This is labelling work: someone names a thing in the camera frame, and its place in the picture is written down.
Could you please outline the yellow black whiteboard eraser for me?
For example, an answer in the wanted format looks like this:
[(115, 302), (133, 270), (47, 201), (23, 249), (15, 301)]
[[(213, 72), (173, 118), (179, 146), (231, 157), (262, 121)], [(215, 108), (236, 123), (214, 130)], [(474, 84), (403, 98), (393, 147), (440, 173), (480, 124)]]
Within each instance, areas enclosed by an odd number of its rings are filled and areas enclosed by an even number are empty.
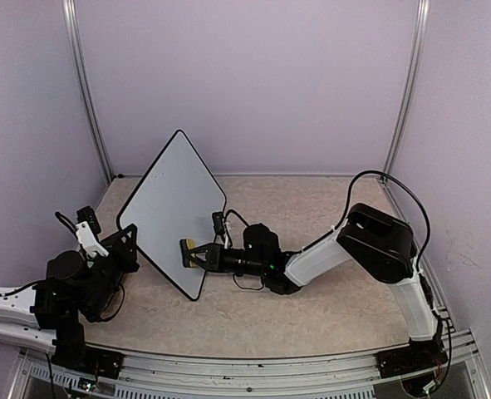
[(184, 268), (196, 268), (197, 265), (193, 261), (194, 256), (191, 251), (196, 247), (193, 239), (181, 239), (179, 241), (180, 252), (182, 256), (182, 264)]

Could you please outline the white whiteboard black frame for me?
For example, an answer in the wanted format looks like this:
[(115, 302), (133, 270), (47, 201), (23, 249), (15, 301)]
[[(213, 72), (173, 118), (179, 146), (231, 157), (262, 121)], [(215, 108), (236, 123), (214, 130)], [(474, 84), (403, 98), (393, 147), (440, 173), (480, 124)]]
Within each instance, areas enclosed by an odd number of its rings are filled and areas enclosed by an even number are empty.
[(183, 265), (179, 241), (213, 242), (212, 213), (226, 204), (220, 184), (188, 136), (177, 130), (120, 208), (115, 224), (118, 229), (135, 225), (140, 254), (193, 302), (206, 272)]

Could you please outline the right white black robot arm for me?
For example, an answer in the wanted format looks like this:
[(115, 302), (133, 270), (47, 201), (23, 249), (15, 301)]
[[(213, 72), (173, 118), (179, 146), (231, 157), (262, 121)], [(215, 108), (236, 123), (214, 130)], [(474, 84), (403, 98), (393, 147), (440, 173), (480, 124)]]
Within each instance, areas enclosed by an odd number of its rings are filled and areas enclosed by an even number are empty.
[(406, 346), (376, 355), (382, 377), (416, 372), (450, 362), (427, 279), (419, 269), (412, 228), (367, 204), (351, 207), (340, 226), (332, 228), (299, 251), (283, 251), (278, 236), (264, 224), (243, 231), (243, 247), (192, 239), (179, 242), (183, 265), (210, 273), (257, 276), (261, 286), (290, 295), (348, 261), (359, 264), (376, 281), (387, 285), (405, 320)]

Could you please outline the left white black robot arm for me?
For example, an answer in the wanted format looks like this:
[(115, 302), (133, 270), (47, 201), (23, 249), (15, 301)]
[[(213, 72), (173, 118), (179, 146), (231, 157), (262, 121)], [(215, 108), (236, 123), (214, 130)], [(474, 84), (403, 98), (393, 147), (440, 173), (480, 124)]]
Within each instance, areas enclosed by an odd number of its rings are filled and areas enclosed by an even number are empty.
[(115, 378), (120, 353), (86, 344), (81, 319), (108, 323), (114, 296), (124, 294), (124, 276), (139, 269), (137, 228), (128, 225), (98, 240), (90, 225), (76, 226), (80, 248), (47, 263), (46, 277), (20, 288), (0, 288), (0, 335), (50, 355), (55, 365)]

